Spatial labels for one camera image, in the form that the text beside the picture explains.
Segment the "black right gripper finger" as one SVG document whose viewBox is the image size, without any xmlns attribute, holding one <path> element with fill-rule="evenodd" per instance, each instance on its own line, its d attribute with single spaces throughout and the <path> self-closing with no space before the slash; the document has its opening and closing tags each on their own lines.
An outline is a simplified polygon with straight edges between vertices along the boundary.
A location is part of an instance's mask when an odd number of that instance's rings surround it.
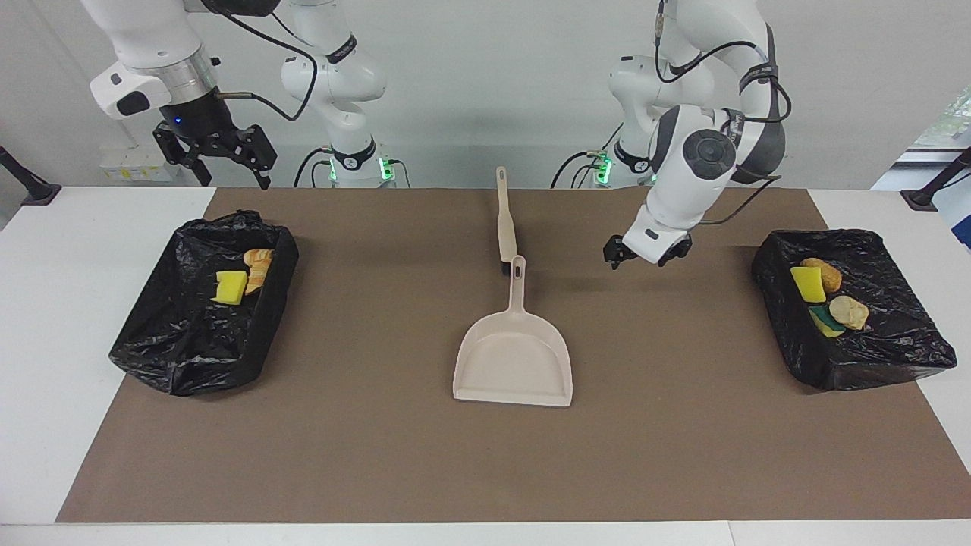
<svg viewBox="0 0 971 546">
<path fill-rule="evenodd" d="M 226 129 L 223 132 L 225 158 L 250 170 L 261 190 L 269 190 L 272 183 L 269 172 L 273 169 L 278 153 L 263 127 L 253 124 L 245 129 Z"/>
<path fill-rule="evenodd" d="M 190 170 L 202 187 L 208 187 L 212 182 L 212 174 L 199 158 L 199 145 L 190 139 L 190 148 L 185 149 L 170 125 L 156 125 L 152 132 L 156 145 L 163 155 L 163 159 L 170 165 L 177 165 Z"/>
</svg>

